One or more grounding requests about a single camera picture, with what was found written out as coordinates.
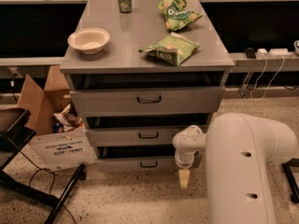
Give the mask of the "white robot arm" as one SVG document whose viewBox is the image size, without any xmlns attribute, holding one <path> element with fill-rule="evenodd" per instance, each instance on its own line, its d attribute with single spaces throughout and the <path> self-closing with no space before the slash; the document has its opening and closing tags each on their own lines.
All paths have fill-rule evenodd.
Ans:
<svg viewBox="0 0 299 224">
<path fill-rule="evenodd" d="M 206 132 L 192 125 L 173 138 L 180 186 L 186 188 L 194 154 L 206 153 L 208 224 L 277 224 L 266 164 L 297 152 L 285 123 L 243 113 L 214 118 Z"/>
</svg>

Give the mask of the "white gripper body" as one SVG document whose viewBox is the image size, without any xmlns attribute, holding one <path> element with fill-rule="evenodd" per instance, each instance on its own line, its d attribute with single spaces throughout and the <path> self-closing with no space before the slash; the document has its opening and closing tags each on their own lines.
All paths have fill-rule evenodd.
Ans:
<svg viewBox="0 0 299 224">
<path fill-rule="evenodd" d="M 176 153 L 175 162 L 178 168 L 190 169 L 194 163 L 194 155 Z"/>
</svg>

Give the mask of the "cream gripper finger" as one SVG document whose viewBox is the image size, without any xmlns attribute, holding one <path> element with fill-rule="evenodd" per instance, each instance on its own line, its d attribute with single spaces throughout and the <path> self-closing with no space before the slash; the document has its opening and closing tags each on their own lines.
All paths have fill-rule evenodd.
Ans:
<svg viewBox="0 0 299 224">
<path fill-rule="evenodd" d="M 178 170 L 179 184 L 182 189 L 186 189 L 189 185 L 190 170 L 179 169 Z"/>
</svg>

